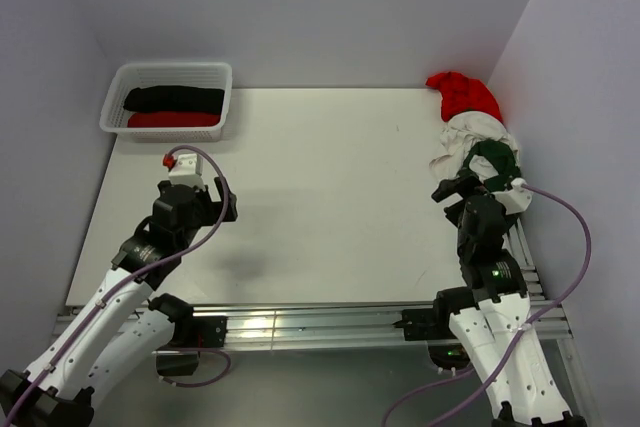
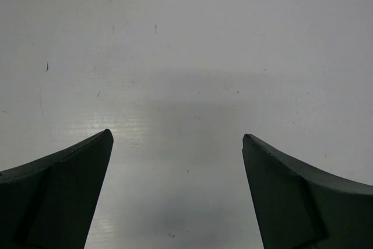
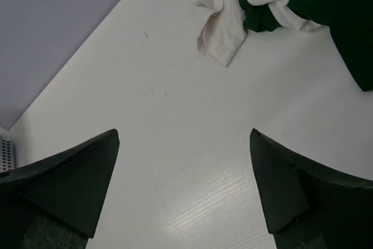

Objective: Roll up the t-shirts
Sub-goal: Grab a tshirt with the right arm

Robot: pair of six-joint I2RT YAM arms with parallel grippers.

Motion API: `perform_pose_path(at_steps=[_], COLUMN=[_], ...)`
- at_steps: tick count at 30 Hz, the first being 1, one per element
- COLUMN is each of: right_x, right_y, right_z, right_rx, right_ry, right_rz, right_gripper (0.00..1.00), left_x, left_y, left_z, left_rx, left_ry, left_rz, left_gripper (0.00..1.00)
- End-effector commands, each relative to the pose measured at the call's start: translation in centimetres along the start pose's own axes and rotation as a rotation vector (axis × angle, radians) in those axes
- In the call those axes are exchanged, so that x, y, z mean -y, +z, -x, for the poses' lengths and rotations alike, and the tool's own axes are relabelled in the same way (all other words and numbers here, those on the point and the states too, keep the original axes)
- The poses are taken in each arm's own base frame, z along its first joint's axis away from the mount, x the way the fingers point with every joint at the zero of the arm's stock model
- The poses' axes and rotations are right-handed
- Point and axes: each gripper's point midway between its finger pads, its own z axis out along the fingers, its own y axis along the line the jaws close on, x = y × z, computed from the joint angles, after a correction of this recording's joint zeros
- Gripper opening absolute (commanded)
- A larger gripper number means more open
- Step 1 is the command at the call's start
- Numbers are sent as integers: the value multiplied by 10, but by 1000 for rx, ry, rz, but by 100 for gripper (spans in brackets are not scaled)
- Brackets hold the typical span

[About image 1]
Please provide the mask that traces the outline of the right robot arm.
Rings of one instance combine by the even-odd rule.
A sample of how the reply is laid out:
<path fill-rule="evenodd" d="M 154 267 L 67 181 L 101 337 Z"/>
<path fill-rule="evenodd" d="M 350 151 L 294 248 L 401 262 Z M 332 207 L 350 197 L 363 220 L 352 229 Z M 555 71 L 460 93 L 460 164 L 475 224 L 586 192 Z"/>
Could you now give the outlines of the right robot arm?
<path fill-rule="evenodd" d="M 487 396 L 493 425 L 584 426 L 560 393 L 535 330 L 549 310 L 532 309 L 521 267 L 504 246 L 512 218 L 537 191 L 516 178 L 507 191 L 491 192 L 474 174 L 439 183 L 434 201 L 461 198 L 444 213 L 457 229 L 465 284 L 437 294 L 433 325 L 463 346 L 481 381 L 471 397 Z"/>

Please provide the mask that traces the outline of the white and green t shirt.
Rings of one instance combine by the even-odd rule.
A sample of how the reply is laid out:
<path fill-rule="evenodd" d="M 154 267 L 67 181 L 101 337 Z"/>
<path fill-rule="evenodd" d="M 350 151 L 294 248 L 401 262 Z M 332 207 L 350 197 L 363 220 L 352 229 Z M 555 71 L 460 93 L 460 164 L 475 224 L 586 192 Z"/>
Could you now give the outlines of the white and green t shirt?
<path fill-rule="evenodd" d="M 520 178 L 520 148 L 504 125 L 481 112 L 454 116 L 441 131 L 429 167 L 438 181 L 476 176 L 490 192 L 510 190 Z"/>

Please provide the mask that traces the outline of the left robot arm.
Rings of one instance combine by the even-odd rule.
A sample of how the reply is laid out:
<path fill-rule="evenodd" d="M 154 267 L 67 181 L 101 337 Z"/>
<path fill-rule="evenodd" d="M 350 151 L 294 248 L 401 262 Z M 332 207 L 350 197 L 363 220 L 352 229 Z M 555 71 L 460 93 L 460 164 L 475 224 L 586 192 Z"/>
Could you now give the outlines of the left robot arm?
<path fill-rule="evenodd" d="M 236 197 L 218 176 L 212 201 L 203 183 L 162 181 L 152 213 L 120 247 L 102 283 L 57 340 L 24 371 L 1 377 L 8 426 L 88 426 L 102 395 L 158 349 L 199 354 L 194 308 L 157 290 L 182 258 L 236 221 Z"/>

